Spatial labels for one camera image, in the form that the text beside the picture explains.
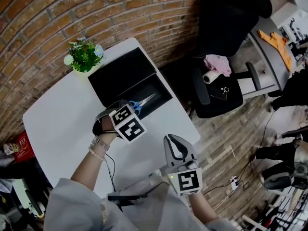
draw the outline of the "wristwatch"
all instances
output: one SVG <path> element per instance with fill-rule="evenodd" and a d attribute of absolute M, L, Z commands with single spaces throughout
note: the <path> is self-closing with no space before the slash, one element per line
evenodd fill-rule
<path fill-rule="evenodd" d="M 96 136 L 94 137 L 94 139 L 92 140 L 92 145 L 99 145 L 101 147 L 103 147 L 106 151 L 108 151 L 110 145 L 105 143 L 100 137 Z"/>

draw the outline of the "black chair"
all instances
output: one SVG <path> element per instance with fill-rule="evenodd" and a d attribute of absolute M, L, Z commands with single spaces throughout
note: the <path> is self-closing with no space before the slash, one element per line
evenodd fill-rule
<path fill-rule="evenodd" d="M 192 107 L 199 118 L 210 118 L 229 112 L 243 104 L 238 79 L 252 78 L 256 90 L 261 89 L 253 65 L 246 63 L 247 72 L 235 74 L 231 66 L 230 77 L 220 75 L 211 84 L 205 84 L 202 75 L 208 71 L 203 58 L 208 54 L 230 57 L 235 55 L 241 43 L 257 24 L 259 16 L 271 14 L 270 0 L 201 0 L 199 36 L 196 48 L 186 57 L 191 74 Z M 211 96 L 211 89 L 227 87 L 227 99 Z"/>

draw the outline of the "black cushion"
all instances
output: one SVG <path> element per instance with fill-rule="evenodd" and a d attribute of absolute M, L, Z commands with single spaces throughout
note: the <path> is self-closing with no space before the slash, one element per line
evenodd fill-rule
<path fill-rule="evenodd" d="M 258 15 L 238 8 L 230 0 L 201 0 L 199 37 L 190 56 L 235 55 L 258 19 Z"/>
<path fill-rule="evenodd" d="M 193 64 L 198 65 L 203 74 L 208 71 L 207 67 L 205 67 L 203 64 L 203 59 L 195 59 Z M 199 118 L 210 118 L 219 116 L 243 104 L 242 92 L 232 67 L 231 71 L 232 73 L 230 74 L 230 77 L 225 77 L 223 75 L 220 75 L 211 84 L 204 83 L 204 85 L 207 88 L 211 103 L 208 105 L 202 105 L 199 99 L 193 100 L 193 106 L 196 109 L 196 113 Z M 227 93 L 227 100 L 225 101 L 210 96 L 212 86 L 218 89 L 224 87 L 229 88 L 230 91 Z"/>

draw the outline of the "bracelet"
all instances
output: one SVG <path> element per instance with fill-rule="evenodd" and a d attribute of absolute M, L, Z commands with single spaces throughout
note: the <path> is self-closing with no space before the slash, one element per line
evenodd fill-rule
<path fill-rule="evenodd" d="M 99 136 L 95 136 L 94 139 L 92 140 L 91 146 L 98 144 L 101 147 L 103 147 L 106 151 L 108 151 L 110 145 L 105 143 Z"/>
<path fill-rule="evenodd" d="M 91 146 L 89 146 L 89 152 L 91 152 L 91 154 L 92 154 L 93 156 L 97 157 L 97 158 L 100 159 L 101 161 L 104 161 L 104 160 L 105 160 L 105 158 L 103 158 L 103 157 L 101 157 L 100 155 L 98 155 L 97 153 L 95 153 L 95 152 L 92 150 Z"/>

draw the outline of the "desk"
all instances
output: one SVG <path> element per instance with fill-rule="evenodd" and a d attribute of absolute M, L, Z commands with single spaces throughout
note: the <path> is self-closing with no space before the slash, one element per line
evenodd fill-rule
<path fill-rule="evenodd" d="M 252 43 L 256 47 L 257 51 L 261 55 L 261 58 L 269 70 L 269 73 L 273 76 L 273 79 L 276 83 L 270 85 L 268 87 L 262 88 L 258 91 L 252 91 L 243 95 L 244 99 L 255 97 L 258 95 L 262 95 L 265 93 L 269 93 L 275 90 L 283 90 L 285 84 L 287 83 L 290 73 L 287 70 L 282 57 L 279 52 L 268 44 L 266 41 L 260 38 L 258 34 L 258 30 L 263 31 L 267 35 L 270 35 L 271 32 L 276 32 L 281 36 L 280 31 L 277 29 L 276 25 L 273 23 L 272 19 L 264 19 L 262 17 L 259 18 L 258 23 L 248 34 Z M 286 45 L 287 51 L 292 58 L 292 68 L 296 67 L 296 60 L 291 52 L 289 46 Z"/>
<path fill-rule="evenodd" d="M 156 68 L 135 38 L 107 49 L 104 65 L 137 47 Z M 191 144 L 200 139 L 170 86 L 157 68 L 156 71 L 173 98 L 142 120 L 148 132 L 141 138 L 132 144 L 126 144 L 119 138 L 112 143 L 108 154 L 115 160 L 114 182 L 117 190 L 143 179 L 166 164 L 163 145 L 166 134 L 176 134 Z M 88 79 L 81 79 L 71 72 L 24 114 L 23 121 L 33 151 L 53 187 L 59 178 L 70 178 L 88 152 L 94 137 L 92 126 L 95 117 L 104 109 Z M 108 162 L 113 171 L 112 161 Z M 101 198 L 113 191 L 105 163 L 94 191 Z"/>

